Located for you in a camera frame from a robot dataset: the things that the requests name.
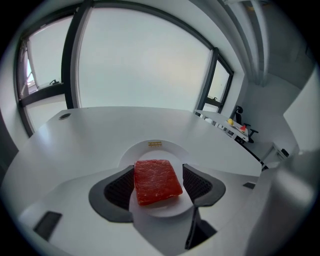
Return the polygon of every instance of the white curved desk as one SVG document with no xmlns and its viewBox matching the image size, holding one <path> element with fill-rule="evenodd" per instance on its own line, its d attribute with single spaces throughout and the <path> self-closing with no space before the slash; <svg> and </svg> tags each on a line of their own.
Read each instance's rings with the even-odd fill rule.
<svg viewBox="0 0 320 256">
<path fill-rule="evenodd" d="M 65 113 L 71 116 L 59 120 Z M 28 140 L 4 177 L 1 195 L 13 217 L 18 218 L 27 207 L 63 182 L 123 167 L 119 162 L 127 149 L 153 139 L 180 145 L 203 172 L 214 169 L 254 177 L 261 174 L 261 164 L 251 154 L 221 129 L 189 111 L 149 107 L 80 108 L 61 111 Z M 210 216 L 206 209 L 200 213 Z M 208 221 L 215 226 L 220 222 Z M 133 232 L 132 224 L 127 228 Z M 149 245 L 148 248 L 145 255 L 153 250 Z"/>
</svg>

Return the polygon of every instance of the white platform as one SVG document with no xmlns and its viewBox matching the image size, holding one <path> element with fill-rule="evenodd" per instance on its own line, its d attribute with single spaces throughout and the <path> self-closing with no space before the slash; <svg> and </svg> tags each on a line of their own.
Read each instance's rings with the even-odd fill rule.
<svg viewBox="0 0 320 256">
<path fill-rule="evenodd" d="M 71 116 L 58 120 L 65 113 Z M 157 255 L 159 252 L 132 224 L 111 223 L 97 215 L 90 208 L 87 195 L 94 182 L 127 165 L 121 160 L 128 149 L 146 140 L 179 145 L 189 154 L 186 161 L 190 162 L 186 164 L 218 175 L 225 183 L 227 190 L 222 199 L 212 207 L 199 209 L 201 217 L 218 230 L 250 195 L 251 190 L 242 187 L 242 182 L 255 182 L 261 174 L 261 164 L 251 154 L 222 130 L 189 111 L 148 107 L 70 109 L 41 126 L 17 154 L 4 177 L 2 198 L 13 217 L 28 227 L 33 227 L 45 211 L 63 213 L 64 224 L 58 225 L 50 243 L 70 254 L 87 255 L 93 248 L 96 255 L 104 255 L 106 248 L 118 252 L 122 238 L 135 237 L 132 246 L 121 247 L 123 253 L 129 250 L 132 254 Z M 230 173 L 247 176 L 242 176 L 244 180 L 236 178 L 236 182 Z M 73 186 L 81 193 L 75 195 Z M 187 211 L 185 217 L 189 219 L 191 213 Z M 80 219 L 90 219 L 97 230 L 88 232 L 91 227 L 80 225 L 76 231 L 73 228 Z M 67 230 L 73 230 L 70 236 Z M 95 240 L 99 234 L 112 239 Z"/>
</svg>

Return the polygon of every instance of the red meat slab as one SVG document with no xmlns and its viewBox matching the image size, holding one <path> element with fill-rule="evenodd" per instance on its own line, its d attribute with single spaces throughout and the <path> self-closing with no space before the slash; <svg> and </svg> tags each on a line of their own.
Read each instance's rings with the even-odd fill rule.
<svg viewBox="0 0 320 256">
<path fill-rule="evenodd" d="M 141 206 L 182 194 L 174 168 L 168 160 L 135 162 L 134 186 Z"/>
</svg>

